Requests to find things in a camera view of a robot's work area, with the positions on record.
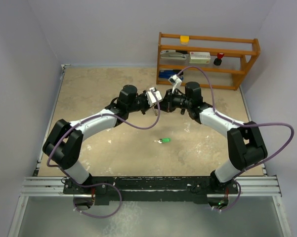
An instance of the white wall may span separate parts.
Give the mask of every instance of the white wall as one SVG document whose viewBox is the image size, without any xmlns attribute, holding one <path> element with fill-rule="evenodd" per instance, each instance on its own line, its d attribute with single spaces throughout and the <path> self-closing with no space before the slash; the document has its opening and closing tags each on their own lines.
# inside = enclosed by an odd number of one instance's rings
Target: white wall
<svg viewBox="0 0 297 237">
<path fill-rule="evenodd" d="M 275 0 L 29 0 L 61 63 L 150 65 L 158 33 L 253 38 Z"/>
<path fill-rule="evenodd" d="M 32 175 L 61 67 L 26 0 L 0 0 L 0 237 Z"/>
<path fill-rule="evenodd" d="M 283 201 L 297 237 L 297 0 L 278 0 L 257 38 L 261 55 L 242 84 L 253 120 L 284 121 L 294 126 L 291 144 L 266 164 L 277 174 Z M 288 138 L 286 128 L 261 129 L 269 154 Z"/>
</svg>

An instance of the floor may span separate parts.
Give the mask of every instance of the floor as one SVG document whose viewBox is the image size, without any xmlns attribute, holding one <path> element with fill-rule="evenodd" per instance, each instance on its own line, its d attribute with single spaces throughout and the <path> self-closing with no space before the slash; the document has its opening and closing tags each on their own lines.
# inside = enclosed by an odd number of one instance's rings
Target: floor
<svg viewBox="0 0 297 237">
<path fill-rule="evenodd" d="M 185 81 L 200 81 L 200 75 L 185 76 Z M 119 95 L 126 84 L 141 92 L 156 86 L 155 68 L 68 68 L 61 87 L 52 126 L 59 119 L 73 121 L 102 110 Z M 164 93 L 170 86 L 157 85 Z M 212 103 L 210 90 L 202 88 L 204 101 Z M 237 120 L 248 121 L 239 90 L 214 90 L 216 108 Z M 148 126 L 155 121 L 153 111 L 129 115 L 128 121 Z M 159 144 L 160 138 L 171 142 Z M 46 166 L 42 158 L 39 176 L 63 176 L 57 168 Z M 126 124 L 102 131 L 88 138 L 82 146 L 80 162 L 93 176 L 188 176 L 209 175 L 228 160 L 225 137 L 204 125 L 199 125 L 180 110 L 163 113 L 158 124 L 150 130 L 137 130 Z M 244 175 L 263 175 L 261 167 Z"/>
</svg>

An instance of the red object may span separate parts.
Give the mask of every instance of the red object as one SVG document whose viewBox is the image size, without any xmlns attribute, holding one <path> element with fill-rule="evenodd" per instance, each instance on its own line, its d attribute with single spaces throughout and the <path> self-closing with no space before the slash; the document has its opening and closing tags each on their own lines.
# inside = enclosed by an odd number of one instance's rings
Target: red object
<svg viewBox="0 0 297 237">
<path fill-rule="evenodd" d="M 224 57 L 224 53 L 218 53 L 218 54 L 217 54 L 217 58 L 218 58 L 218 59 L 222 59 L 222 57 Z"/>
</svg>

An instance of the yellow object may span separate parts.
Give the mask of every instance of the yellow object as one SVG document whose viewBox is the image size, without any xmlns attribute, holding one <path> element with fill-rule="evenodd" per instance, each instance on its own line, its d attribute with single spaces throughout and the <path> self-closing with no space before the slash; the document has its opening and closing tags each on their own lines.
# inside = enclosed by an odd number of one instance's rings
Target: yellow object
<svg viewBox="0 0 297 237">
<path fill-rule="evenodd" d="M 180 36 L 180 44 L 188 44 L 189 43 L 189 37 L 188 36 Z"/>
</svg>

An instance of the orange wooden shelf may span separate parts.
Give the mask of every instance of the orange wooden shelf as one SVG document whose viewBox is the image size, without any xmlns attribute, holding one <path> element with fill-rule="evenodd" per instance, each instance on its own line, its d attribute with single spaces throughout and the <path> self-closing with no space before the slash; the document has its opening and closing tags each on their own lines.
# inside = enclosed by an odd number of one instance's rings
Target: orange wooden shelf
<svg viewBox="0 0 297 237">
<path fill-rule="evenodd" d="M 219 89 L 231 89 L 237 90 L 244 80 L 245 76 L 248 74 L 249 70 L 252 68 L 256 59 L 260 55 L 260 46 L 258 39 L 235 39 L 235 38 L 223 38 L 223 37 L 209 37 L 209 36 L 189 36 L 190 40 L 208 40 L 208 41 L 222 41 L 222 42 L 234 42 L 234 43 L 249 43 L 252 45 L 252 50 L 235 50 L 235 49 L 224 49 L 224 48 L 207 48 L 207 47 L 194 47 L 194 46 L 184 46 L 184 45 L 168 45 L 161 44 L 162 38 L 175 38 L 180 39 L 180 35 L 174 34 L 163 34 L 159 32 L 158 40 L 158 58 L 157 58 L 157 76 L 156 84 L 170 84 L 168 81 L 160 80 L 158 75 L 160 69 L 184 69 L 187 66 L 198 66 L 206 72 L 215 72 L 215 73 L 229 73 L 232 74 L 233 85 L 212 85 L 213 88 Z M 188 52 L 209 52 L 211 56 L 215 56 L 218 53 L 224 53 L 224 57 L 239 58 L 239 69 L 234 67 L 224 67 L 224 66 L 211 66 L 210 64 L 190 64 L 188 61 L 177 61 L 171 59 L 161 59 L 160 52 L 162 50 L 175 49 L 175 50 L 184 50 Z M 246 61 L 246 55 L 251 56 L 250 60 Z M 206 84 L 200 84 L 201 87 L 209 87 Z"/>
</svg>

